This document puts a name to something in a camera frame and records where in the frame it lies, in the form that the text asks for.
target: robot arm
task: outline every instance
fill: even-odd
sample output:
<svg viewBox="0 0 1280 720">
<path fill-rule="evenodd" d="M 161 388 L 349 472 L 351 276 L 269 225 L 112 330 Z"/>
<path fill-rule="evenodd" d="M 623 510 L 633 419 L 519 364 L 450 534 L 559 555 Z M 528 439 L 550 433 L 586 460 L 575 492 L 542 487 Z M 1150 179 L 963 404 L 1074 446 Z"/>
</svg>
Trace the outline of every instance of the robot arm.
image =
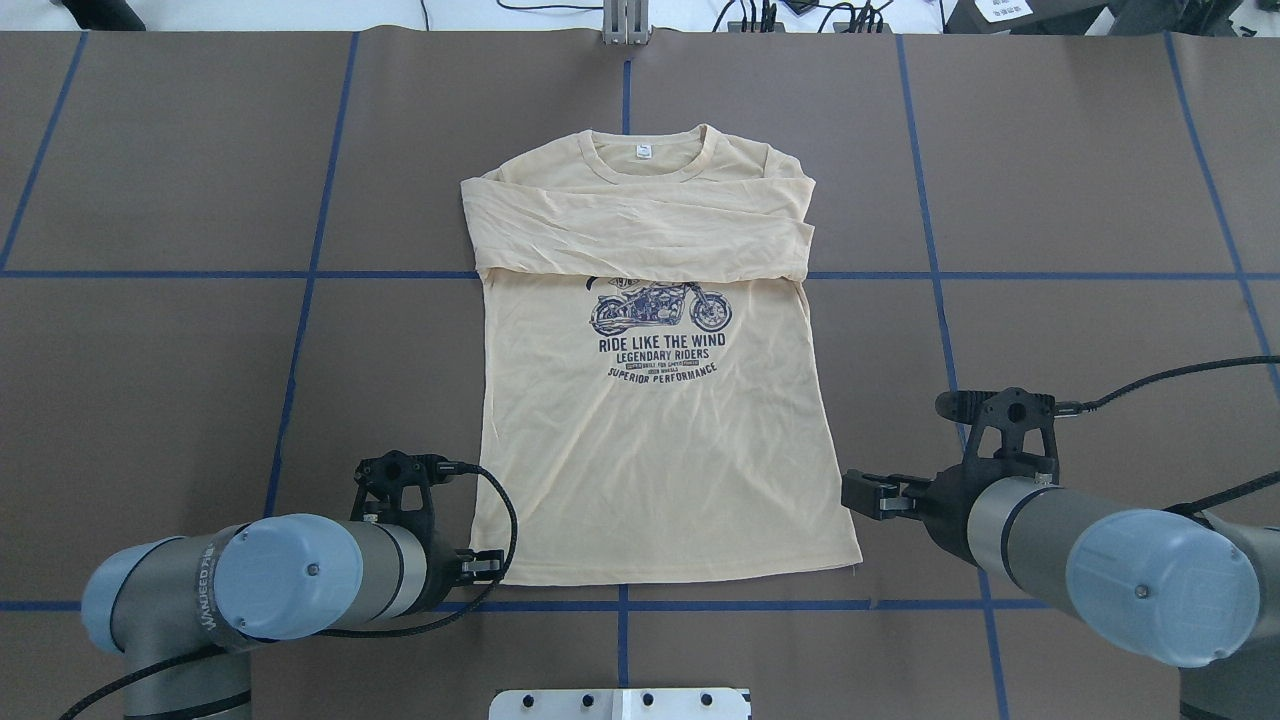
<svg viewBox="0 0 1280 720">
<path fill-rule="evenodd" d="M 1062 409 L 1051 396 L 952 392 L 937 410 L 972 425 L 961 464 L 933 480 L 850 470 L 846 507 L 876 520 L 920 520 L 956 557 L 1124 650 L 1183 669 L 1188 717 L 1274 717 L 1280 685 L 1265 678 L 1280 666 L 1280 532 L 1062 488 L 1053 437 Z M 982 457 L 988 428 L 1001 447 Z M 1041 434 L 1043 455 L 1025 451 L 1030 432 Z"/>
<path fill-rule="evenodd" d="M 316 633 L 358 635 L 344 630 L 431 610 L 454 587 L 499 580 L 513 544 L 504 561 L 500 550 L 453 550 L 435 529 L 430 488 L 466 473 L 484 470 L 389 452 L 357 466 L 347 521 L 265 518 L 113 555 L 82 601 L 93 643 L 123 653 L 131 671 L 198 655 L 129 684 L 125 716 L 247 719 L 248 651 Z M 420 510 L 402 507 L 412 486 Z"/>
</svg>

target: motorcycle print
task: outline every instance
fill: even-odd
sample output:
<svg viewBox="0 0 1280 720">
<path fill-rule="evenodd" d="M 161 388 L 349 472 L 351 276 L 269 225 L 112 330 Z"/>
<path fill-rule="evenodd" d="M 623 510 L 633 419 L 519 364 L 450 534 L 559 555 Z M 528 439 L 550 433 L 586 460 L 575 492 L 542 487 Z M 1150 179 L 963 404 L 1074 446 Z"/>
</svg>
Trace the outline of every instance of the motorcycle print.
<svg viewBox="0 0 1280 720">
<path fill-rule="evenodd" d="M 599 278 L 586 281 L 586 288 Z M 621 295 L 602 295 L 591 311 L 591 327 L 603 336 L 616 336 L 630 328 L 645 325 L 676 325 L 685 311 L 685 301 L 694 296 L 690 319 L 704 332 L 724 329 L 733 316 L 728 300 L 718 292 L 703 290 L 695 282 L 648 282 L 613 278 L 609 284 Z"/>
</svg>

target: metal bracket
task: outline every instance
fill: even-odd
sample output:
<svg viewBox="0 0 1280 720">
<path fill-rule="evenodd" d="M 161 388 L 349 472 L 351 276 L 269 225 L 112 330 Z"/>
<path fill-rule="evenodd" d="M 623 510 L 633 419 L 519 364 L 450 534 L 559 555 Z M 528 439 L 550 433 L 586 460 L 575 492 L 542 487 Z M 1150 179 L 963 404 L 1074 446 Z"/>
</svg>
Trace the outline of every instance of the metal bracket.
<svg viewBox="0 0 1280 720">
<path fill-rule="evenodd" d="M 751 692 L 736 688 L 628 688 L 506 691 L 489 705 L 489 720 L 750 720 Z"/>
<path fill-rule="evenodd" d="M 604 0 L 605 45 L 648 45 L 649 0 Z"/>
</svg>

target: black cable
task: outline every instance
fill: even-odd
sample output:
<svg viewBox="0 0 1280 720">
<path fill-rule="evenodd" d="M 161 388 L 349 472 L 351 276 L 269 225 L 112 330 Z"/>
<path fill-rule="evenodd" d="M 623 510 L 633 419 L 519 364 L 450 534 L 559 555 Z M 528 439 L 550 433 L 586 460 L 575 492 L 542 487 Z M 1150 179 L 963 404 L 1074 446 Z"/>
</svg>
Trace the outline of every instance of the black cable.
<svg viewBox="0 0 1280 720">
<path fill-rule="evenodd" d="M 462 471 L 484 475 L 484 478 L 489 480 L 489 484 L 493 486 L 493 489 L 498 491 L 498 497 L 502 498 L 502 503 L 507 506 L 507 515 L 511 518 L 511 543 L 507 546 L 507 557 L 502 560 L 502 568 L 498 570 L 498 577 L 490 580 L 489 584 L 485 585 L 485 588 L 480 591 L 480 593 L 475 596 L 471 600 L 471 602 L 463 605 L 461 610 L 453 612 L 452 615 L 440 618 L 439 620 L 428 623 L 425 625 L 416 625 L 413 628 L 398 628 L 394 630 L 321 630 L 316 633 L 317 635 L 326 635 L 330 638 L 403 638 L 408 635 L 420 635 L 422 633 L 436 630 L 445 625 L 457 623 L 458 620 L 462 619 L 463 615 L 479 607 L 480 603 L 489 597 L 489 594 L 498 587 L 502 579 L 507 577 L 507 569 L 511 568 L 511 561 L 512 559 L 516 557 L 516 532 L 517 532 L 516 507 L 511 503 L 511 497 L 507 496 L 507 491 L 502 488 L 502 484 L 498 483 L 498 479 L 494 478 L 493 474 L 489 473 L 489 470 L 485 470 L 479 465 L 465 465 Z"/>
<path fill-rule="evenodd" d="M 503 0 L 495 0 L 498 6 L 508 10 L 603 10 L 603 5 L 508 5 Z"/>
<path fill-rule="evenodd" d="M 854 24 L 854 14 L 858 13 L 858 8 L 854 8 L 852 3 L 836 3 L 835 5 L 831 5 L 831 6 L 827 6 L 827 5 L 818 5 L 818 6 L 819 8 L 827 8 L 827 14 L 823 15 L 822 17 L 822 22 L 818 23 L 818 32 L 822 32 L 823 29 L 827 28 L 827 20 L 831 19 L 831 14 L 835 13 L 836 10 L 841 9 L 841 8 L 847 8 L 849 9 L 849 24 L 850 26 Z"/>
<path fill-rule="evenodd" d="M 863 32 L 863 27 L 870 20 L 870 14 L 872 14 L 872 3 L 870 0 L 867 0 L 867 4 L 863 5 L 861 10 L 858 12 L 858 18 L 854 22 L 849 23 L 849 27 L 845 28 L 845 32 Z"/>
<path fill-rule="evenodd" d="M 716 15 L 716 24 L 712 26 L 712 32 L 719 32 L 719 23 L 721 20 L 724 19 L 724 15 L 728 14 L 728 9 L 732 6 L 733 6 L 733 0 L 728 0 L 728 3 L 724 3 L 724 6 L 721 8 L 721 14 Z"/>
<path fill-rule="evenodd" d="M 1260 489 L 1268 488 L 1276 483 L 1280 483 L 1280 470 L 1275 473 L 1267 473 L 1261 478 L 1254 478 L 1247 483 L 1240 483 L 1234 488 L 1225 489 L 1222 492 L 1215 492 L 1211 496 L 1202 497 L 1193 502 L 1179 502 L 1178 505 L 1170 505 L 1165 509 L 1165 512 L 1174 512 L 1175 515 L 1185 515 L 1190 518 L 1192 515 L 1199 512 L 1201 510 L 1208 510 L 1210 507 L 1217 507 L 1224 502 L 1230 502 L 1233 500 L 1244 497 L 1249 493 L 1258 492 Z"/>
<path fill-rule="evenodd" d="M 1085 413 L 1093 413 L 1094 410 L 1102 407 L 1103 405 L 1129 395 L 1130 392 L 1149 386 L 1160 380 L 1167 380 L 1169 378 L 1178 378 L 1181 375 L 1190 375 L 1192 373 L 1204 373 L 1208 370 L 1221 370 L 1222 368 L 1239 368 L 1242 365 L 1280 365 L 1280 355 L 1253 355 L 1249 357 L 1229 357 L 1226 360 L 1213 360 L 1212 363 L 1197 363 L 1194 365 L 1184 365 L 1181 368 L 1174 368 L 1172 370 L 1165 370 L 1164 373 L 1156 373 L 1155 375 L 1147 375 L 1140 380 L 1134 380 L 1120 389 L 1108 392 L 1102 397 L 1089 401 L 1089 402 L 1059 402 L 1053 414 L 1057 416 L 1074 416 L 1083 415 Z"/>
<path fill-rule="evenodd" d="M 888 3 L 884 3 L 879 8 L 876 8 L 876 17 L 878 18 L 876 20 L 876 32 L 877 33 L 884 32 L 884 8 L 888 8 L 892 4 L 893 4 L 893 0 L 888 0 Z"/>
<path fill-rule="evenodd" d="M 119 680 L 110 682 L 110 683 L 102 685 L 101 688 L 93 691 L 92 693 L 84 696 L 83 700 L 81 700 L 76 705 L 70 706 L 70 708 L 68 708 L 67 712 L 63 712 L 61 716 L 58 720 L 72 720 L 72 717 L 76 717 L 81 712 L 84 712 L 84 710 L 88 708 L 88 706 L 91 706 L 95 702 L 102 700 L 104 697 L 106 697 L 106 696 L 109 696 L 109 694 L 111 694 L 111 693 L 114 693 L 114 692 L 116 692 L 119 689 L 123 689 L 123 688 L 125 688 L 128 685 L 132 685 L 133 683 L 137 683 L 138 680 L 142 680 L 145 678 L 150 678 L 151 675 L 155 675 L 156 673 L 164 673 L 165 670 L 168 670 L 170 667 L 177 667 L 179 665 L 186 665 L 187 662 L 195 662 L 197 660 L 204 660 L 206 657 L 214 657 L 216 655 L 224 655 L 225 652 L 227 652 L 225 650 L 223 650 L 223 648 L 220 648 L 218 646 L 211 644 L 211 646 L 202 647 L 202 648 L 200 648 L 200 650 L 197 650 L 195 652 L 188 652 L 187 655 L 179 655 L 177 657 L 170 657 L 169 660 L 161 660 L 160 662 L 156 662 L 155 665 L 147 665 L 146 667 L 143 667 L 141 670 L 134 670 L 133 673 L 129 673 L 128 675 L 120 678 Z"/>
</svg>

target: beige t-shirt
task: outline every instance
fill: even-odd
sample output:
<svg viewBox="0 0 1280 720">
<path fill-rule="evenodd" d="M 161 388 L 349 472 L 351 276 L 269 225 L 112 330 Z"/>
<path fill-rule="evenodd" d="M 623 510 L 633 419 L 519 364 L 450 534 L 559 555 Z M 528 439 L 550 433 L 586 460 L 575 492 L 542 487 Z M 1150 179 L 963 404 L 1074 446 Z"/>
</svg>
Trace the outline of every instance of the beige t-shirt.
<svg viewBox="0 0 1280 720">
<path fill-rule="evenodd" d="M 728 580 L 861 560 L 801 282 L 813 181 L 700 126 L 585 131 L 462 183 L 485 295 L 481 464 L 512 584 Z M 508 538 L 476 497 L 472 547 Z"/>
</svg>

